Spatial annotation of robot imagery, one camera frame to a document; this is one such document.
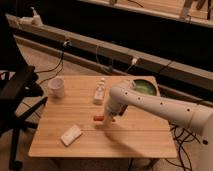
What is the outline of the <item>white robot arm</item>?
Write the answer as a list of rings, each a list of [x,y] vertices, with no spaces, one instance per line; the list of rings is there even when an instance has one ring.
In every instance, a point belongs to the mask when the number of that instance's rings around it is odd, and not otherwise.
[[[209,137],[213,133],[213,108],[139,93],[132,80],[122,81],[110,88],[104,107],[104,123],[109,125],[115,116],[125,112],[127,106],[148,111],[201,136]]]

